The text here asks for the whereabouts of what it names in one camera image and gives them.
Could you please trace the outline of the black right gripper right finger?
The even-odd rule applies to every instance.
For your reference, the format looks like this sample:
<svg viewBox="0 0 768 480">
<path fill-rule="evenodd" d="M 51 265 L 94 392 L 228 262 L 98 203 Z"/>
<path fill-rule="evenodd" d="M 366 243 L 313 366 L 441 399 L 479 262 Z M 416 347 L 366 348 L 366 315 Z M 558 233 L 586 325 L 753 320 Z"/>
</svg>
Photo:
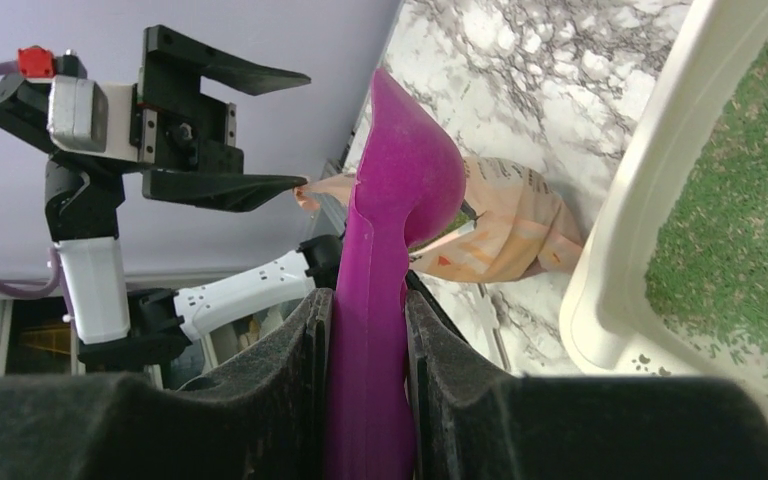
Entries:
<svg viewBox="0 0 768 480">
<path fill-rule="evenodd" d="M 698 376 L 516 377 L 406 304 L 420 479 L 768 479 L 768 424 Z"/>
</svg>

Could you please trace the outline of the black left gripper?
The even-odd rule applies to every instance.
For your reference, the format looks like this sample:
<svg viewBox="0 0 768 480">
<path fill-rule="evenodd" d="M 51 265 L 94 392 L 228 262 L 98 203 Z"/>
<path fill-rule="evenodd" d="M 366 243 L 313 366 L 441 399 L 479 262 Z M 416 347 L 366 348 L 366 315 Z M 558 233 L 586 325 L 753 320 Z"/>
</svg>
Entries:
<svg viewBox="0 0 768 480">
<path fill-rule="evenodd" d="M 243 213 L 305 185 L 307 179 L 300 176 L 241 174 L 244 153 L 236 146 L 237 105 L 203 99 L 204 78 L 250 96 L 311 83 L 303 73 L 244 60 L 167 26 L 146 28 L 141 104 L 131 105 L 129 142 L 137 149 L 137 162 L 162 170 L 142 175 L 143 196 Z M 192 117 L 163 111 L 195 109 Z"/>
</svg>

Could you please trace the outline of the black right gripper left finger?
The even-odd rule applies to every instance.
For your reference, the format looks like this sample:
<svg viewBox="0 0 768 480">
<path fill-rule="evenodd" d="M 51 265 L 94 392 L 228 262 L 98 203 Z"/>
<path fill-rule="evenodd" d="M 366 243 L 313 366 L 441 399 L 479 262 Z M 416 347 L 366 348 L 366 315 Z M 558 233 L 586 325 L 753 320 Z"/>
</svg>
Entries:
<svg viewBox="0 0 768 480">
<path fill-rule="evenodd" d="M 332 293 L 178 390 L 131 373 L 0 378 L 0 479 L 320 479 Z"/>
</svg>

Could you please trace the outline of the orange cat litter bag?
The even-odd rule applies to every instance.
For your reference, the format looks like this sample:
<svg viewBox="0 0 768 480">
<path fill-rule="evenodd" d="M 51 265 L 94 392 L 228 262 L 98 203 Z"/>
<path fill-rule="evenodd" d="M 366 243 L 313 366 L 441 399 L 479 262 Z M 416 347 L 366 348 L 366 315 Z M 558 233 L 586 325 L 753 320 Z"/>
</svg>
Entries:
<svg viewBox="0 0 768 480">
<path fill-rule="evenodd" d="M 508 282 L 570 273 L 582 252 L 561 196 L 539 173 L 498 158 L 369 155 L 354 176 L 294 194 L 307 210 L 317 208 L 318 195 L 348 206 L 346 282 L 396 283 L 410 269 L 456 282 Z"/>
</svg>

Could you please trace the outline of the magenta plastic litter scoop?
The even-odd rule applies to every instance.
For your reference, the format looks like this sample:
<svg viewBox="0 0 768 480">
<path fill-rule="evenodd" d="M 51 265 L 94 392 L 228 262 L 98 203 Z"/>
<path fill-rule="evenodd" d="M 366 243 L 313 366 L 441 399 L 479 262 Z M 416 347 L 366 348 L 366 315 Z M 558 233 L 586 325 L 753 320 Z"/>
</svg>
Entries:
<svg viewBox="0 0 768 480">
<path fill-rule="evenodd" d="M 385 70 L 350 195 L 327 367 L 324 475 L 408 479 L 414 421 L 405 392 L 411 247 L 439 235 L 464 199 L 462 156 Z"/>
</svg>

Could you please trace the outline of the grey bag sealing clip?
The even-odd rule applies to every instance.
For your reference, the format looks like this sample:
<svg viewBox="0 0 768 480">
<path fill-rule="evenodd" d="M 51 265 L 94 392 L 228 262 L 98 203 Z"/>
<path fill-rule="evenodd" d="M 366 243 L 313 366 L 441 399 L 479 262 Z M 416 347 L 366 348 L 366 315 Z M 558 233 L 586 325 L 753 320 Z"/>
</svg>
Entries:
<svg viewBox="0 0 768 480">
<path fill-rule="evenodd" d="M 483 284 L 476 284 L 478 293 L 477 310 L 488 345 L 488 359 L 506 372 L 510 371 L 510 361 L 506 353 L 504 341 L 500 334 L 500 323 L 497 312 L 489 299 Z"/>
</svg>

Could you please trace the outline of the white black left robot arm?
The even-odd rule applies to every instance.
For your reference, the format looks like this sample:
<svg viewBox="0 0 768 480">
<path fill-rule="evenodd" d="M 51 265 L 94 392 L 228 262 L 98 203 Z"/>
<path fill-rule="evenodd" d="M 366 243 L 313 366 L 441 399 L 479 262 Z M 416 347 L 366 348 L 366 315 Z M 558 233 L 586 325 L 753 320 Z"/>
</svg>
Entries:
<svg viewBox="0 0 768 480">
<path fill-rule="evenodd" d="M 245 172 L 237 108 L 204 94 L 206 78 L 250 96 L 310 81 L 164 25 L 144 31 L 131 84 L 93 81 L 77 55 L 39 46 L 0 65 L 0 128 L 48 158 L 52 285 L 84 364 L 166 363 L 220 327 L 336 282 L 342 244 L 334 235 L 239 273 L 126 274 L 117 216 L 126 175 L 141 176 L 147 199 L 231 213 L 304 184 L 298 176 Z"/>
</svg>

